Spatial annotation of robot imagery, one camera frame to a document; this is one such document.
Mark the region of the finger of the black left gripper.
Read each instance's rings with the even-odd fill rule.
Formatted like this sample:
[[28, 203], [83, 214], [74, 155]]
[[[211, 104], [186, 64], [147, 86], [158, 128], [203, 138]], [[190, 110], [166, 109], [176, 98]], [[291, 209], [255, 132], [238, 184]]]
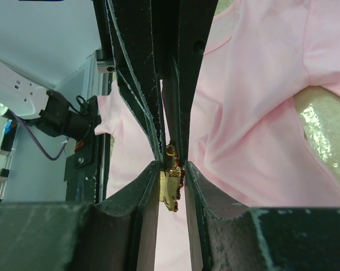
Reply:
[[181, 165], [188, 158], [190, 113], [217, 1], [169, 1], [164, 20], [163, 102]]
[[164, 166], [164, 116], [154, 60], [151, 1], [107, 4], [120, 94], [145, 132], [155, 160]]

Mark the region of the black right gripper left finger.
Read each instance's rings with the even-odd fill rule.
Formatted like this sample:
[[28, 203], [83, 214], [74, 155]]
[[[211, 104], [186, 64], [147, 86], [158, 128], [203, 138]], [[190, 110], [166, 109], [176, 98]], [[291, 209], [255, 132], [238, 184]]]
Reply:
[[0, 270], [153, 270], [159, 173], [96, 205], [0, 203]]

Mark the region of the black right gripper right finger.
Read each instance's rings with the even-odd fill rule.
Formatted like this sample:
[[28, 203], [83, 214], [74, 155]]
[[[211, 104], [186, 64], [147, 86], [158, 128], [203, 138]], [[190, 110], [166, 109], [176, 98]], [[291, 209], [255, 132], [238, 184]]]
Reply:
[[193, 270], [340, 270], [340, 208], [250, 208], [185, 163]]

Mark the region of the gold leaf brooch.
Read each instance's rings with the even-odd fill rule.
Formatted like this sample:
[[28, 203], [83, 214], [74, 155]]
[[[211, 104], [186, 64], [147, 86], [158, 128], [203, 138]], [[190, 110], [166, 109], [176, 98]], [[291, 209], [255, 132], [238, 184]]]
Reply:
[[164, 203], [170, 212], [178, 211], [178, 201], [181, 199], [181, 189], [184, 186], [185, 171], [179, 166], [179, 155], [172, 141], [166, 146], [167, 164], [160, 171], [159, 201]]

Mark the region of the pink garment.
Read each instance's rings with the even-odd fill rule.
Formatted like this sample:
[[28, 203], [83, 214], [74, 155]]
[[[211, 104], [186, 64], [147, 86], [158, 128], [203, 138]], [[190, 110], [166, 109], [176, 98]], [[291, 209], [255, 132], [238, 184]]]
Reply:
[[[171, 141], [162, 95], [168, 2], [151, 1], [165, 152]], [[112, 93], [98, 97], [95, 130], [115, 137], [110, 196], [156, 161], [120, 84], [117, 76]], [[250, 208], [340, 208], [340, 184], [307, 142], [295, 109], [294, 97], [310, 86], [340, 97], [340, 1], [234, 1], [214, 14], [190, 113], [188, 158], [179, 166], [192, 162]], [[166, 164], [165, 154], [160, 171]], [[185, 177], [180, 191], [177, 212], [158, 194], [153, 270], [193, 270]]]

